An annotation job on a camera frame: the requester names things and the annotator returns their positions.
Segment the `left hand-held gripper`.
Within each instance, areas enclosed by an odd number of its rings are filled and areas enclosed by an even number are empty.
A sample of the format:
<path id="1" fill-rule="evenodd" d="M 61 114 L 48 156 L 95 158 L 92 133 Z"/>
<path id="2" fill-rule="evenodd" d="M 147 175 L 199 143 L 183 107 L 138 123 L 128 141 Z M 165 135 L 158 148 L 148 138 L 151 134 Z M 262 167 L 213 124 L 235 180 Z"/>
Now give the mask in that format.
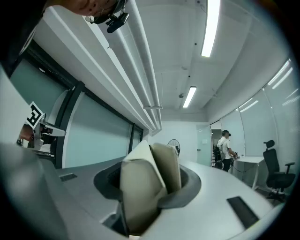
<path id="1" fill-rule="evenodd" d="M 64 137 L 66 131 L 46 121 L 46 114 L 31 102 L 31 113 L 27 117 L 16 144 L 31 149 L 41 156 L 53 156 L 51 145 L 56 137 Z"/>

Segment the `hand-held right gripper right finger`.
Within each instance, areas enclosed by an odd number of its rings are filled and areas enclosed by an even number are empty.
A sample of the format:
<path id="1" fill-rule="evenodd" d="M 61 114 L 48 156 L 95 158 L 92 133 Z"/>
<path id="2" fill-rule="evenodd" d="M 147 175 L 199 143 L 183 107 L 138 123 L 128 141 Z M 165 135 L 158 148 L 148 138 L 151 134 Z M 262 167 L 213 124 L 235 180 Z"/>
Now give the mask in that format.
<path id="1" fill-rule="evenodd" d="M 185 207 L 163 210 L 140 240 L 256 240 L 283 209 L 225 171 L 181 161 L 201 180 L 201 189 Z M 240 196 L 259 220 L 245 229 L 228 198 Z"/>

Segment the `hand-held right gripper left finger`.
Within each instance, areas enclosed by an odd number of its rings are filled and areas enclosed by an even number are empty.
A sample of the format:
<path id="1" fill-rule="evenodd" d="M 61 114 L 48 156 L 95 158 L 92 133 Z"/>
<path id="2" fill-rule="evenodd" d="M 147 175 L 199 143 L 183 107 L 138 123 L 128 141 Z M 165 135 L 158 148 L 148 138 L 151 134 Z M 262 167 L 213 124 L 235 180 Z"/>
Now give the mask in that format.
<path id="1" fill-rule="evenodd" d="M 50 161 L 0 143 L 0 184 L 22 222 L 41 240 L 127 240 L 103 225 L 67 191 Z"/>

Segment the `frosted glass door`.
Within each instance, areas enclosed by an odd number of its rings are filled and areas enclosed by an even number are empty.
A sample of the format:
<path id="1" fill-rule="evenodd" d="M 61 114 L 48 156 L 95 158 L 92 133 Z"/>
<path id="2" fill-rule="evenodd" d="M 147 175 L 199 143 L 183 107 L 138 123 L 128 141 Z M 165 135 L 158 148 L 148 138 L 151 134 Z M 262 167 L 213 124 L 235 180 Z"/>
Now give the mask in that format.
<path id="1" fill-rule="evenodd" d="M 197 134 L 197 163 L 211 167 L 212 138 L 210 125 L 196 125 Z"/>

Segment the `white desk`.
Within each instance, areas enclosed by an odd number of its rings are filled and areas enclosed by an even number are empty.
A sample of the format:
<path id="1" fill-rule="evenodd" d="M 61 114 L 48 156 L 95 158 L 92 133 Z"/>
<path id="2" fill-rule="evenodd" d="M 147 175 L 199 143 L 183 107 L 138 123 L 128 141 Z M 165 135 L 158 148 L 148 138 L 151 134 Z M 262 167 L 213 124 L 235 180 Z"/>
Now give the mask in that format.
<path id="1" fill-rule="evenodd" d="M 264 158 L 241 156 L 233 161 L 233 166 L 230 169 L 231 175 L 251 186 L 253 190 L 259 188 L 257 181 L 259 179 L 260 165 L 264 163 Z"/>

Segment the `black standing fan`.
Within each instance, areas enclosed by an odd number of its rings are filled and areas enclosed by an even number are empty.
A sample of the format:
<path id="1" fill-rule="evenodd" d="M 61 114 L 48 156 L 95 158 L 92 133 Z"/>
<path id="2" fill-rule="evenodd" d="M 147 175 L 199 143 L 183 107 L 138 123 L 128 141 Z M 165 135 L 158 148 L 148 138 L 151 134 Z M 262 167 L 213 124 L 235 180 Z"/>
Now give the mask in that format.
<path id="1" fill-rule="evenodd" d="M 168 144 L 169 146 L 172 146 L 176 149 L 176 152 L 177 152 L 177 156 L 179 156 L 180 154 L 180 143 L 177 139 L 171 139 Z"/>

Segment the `black office chair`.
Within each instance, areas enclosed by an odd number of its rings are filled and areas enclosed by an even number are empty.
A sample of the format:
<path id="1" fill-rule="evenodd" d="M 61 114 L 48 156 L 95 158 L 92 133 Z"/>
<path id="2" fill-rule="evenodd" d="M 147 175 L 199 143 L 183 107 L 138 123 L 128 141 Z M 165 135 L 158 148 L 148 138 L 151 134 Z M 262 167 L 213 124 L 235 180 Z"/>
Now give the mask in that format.
<path id="1" fill-rule="evenodd" d="M 296 174 L 289 173 L 290 167 L 294 165 L 294 162 L 286 164 L 287 167 L 285 172 L 280 171 L 277 152 L 274 149 L 274 140 L 264 142 L 266 150 L 263 152 L 264 161 L 268 168 L 268 177 L 266 179 L 267 187 L 271 188 L 267 199 L 273 199 L 273 201 L 279 201 L 284 203 L 286 194 L 284 189 L 290 187 L 296 178 Z"/>

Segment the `white ceiling pipe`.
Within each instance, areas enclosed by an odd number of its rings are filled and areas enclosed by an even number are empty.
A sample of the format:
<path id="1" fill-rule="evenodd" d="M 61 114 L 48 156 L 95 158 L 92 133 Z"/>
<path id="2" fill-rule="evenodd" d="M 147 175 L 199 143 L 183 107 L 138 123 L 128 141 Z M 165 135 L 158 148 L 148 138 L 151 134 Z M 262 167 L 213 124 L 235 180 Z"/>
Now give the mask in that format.
<path id="1" fill-rule="evenodd" d="M 150 109 L 154 106 L 153 98 L 141 56 L 136 45 L 132 31 L 128 25 L 108 34 L 109 43 L 132 83 L 141 103 L 143 110 L 149 115 L 154 131 L 159 129 L 157 114 Z"/>
<path id="2" fill-rule="evenodd" d="M 156 110 L 157 119 L 159 126 L 156 131 L 160 132 L 162 130 L 162 117 L 161 117 L 161 103 L 158 96 L 157 81 L 155 77 L 152 57 L 150 53 L 150 48 L 143 26 L 142 18 L 139 13 L 137 4 L 135 0 L 128 0 L 126 4 L 126 9 L 130 14 L 129 17 L 129 28 L 133 34 L 133 39 L 135 41 L 137 50 L 139 52 L 142 65 L 146 74 L 147 82 L 150 87 L 151 96 L 154 103 L 154 108 Z"/>

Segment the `long ceiling light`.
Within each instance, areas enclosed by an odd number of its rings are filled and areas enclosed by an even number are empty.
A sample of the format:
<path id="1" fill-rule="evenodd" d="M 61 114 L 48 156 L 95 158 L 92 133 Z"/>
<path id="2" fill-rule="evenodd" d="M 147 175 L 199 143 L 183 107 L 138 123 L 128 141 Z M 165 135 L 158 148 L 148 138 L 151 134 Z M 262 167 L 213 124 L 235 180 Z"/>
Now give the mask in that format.
<path id="1" fill-rule="evenodd" d="M 220 14 L 220 0 L 207 0 L 207 18 L 201 56 L 209 58 L 213 49 Z"/>
<path id="2" fill-rule="evenodd" d="M 185 102 L 183 104 L 183 108 L 188 108 L 188 106 L 190 105 L 190 102 L 192 101 L 192 98 L 193 98 L 196 90 L 197 90 L 197 88 L 195 86 L 191 86 L 189 88 L 187 97 L 186 97 Z"/>

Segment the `person's black clothing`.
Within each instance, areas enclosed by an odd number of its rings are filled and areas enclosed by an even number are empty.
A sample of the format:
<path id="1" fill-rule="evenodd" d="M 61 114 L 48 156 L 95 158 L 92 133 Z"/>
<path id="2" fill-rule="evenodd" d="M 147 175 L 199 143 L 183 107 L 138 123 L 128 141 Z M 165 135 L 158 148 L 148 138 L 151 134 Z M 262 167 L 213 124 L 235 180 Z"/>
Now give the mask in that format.
<path id="1" fill-rule="evenodd" d="M 0 0 L 0 64 L 11 76 L 51 0 Z"/>

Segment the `black window frame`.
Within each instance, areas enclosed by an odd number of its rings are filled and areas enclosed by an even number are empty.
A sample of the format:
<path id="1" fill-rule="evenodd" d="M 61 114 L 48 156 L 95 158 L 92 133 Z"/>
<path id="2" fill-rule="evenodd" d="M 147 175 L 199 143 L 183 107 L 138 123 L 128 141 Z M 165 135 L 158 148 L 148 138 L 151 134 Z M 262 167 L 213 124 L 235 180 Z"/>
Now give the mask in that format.
<path id="1" fill-rule="evenodd" d="M 71 112 L 75 109 L 75 102 L 79 100 L 79 95 L 85 93 L 93 101 L 99 105 L 126 121 L 130 124 L 131 130 L 129 131 L 129 148 L 130 152 L 133 148 L 134 132 L 140 132 L 140 139 L 143 138 L 143 129 L 134 122 L 130 121 L 120 112 L 115 110 L 91 90 L 85 87 L 84 83 L 74 78 L 68 71 L 66 71 L 58 62 L 56 62 L 42 47 L 40 47 L 35 41 L 32 41 L 22 55 L 21 59 L 27 60 L 35 68 L 41 67 L 45 71 L 45 75 L 51 78 L 53 81 L 67 88 L 68 92 L 63 100 L 63 103 L 59 109 L 58 117 L 55 125 L 64 130 L 67 129 L 67 121 L 71 120 Z"/>

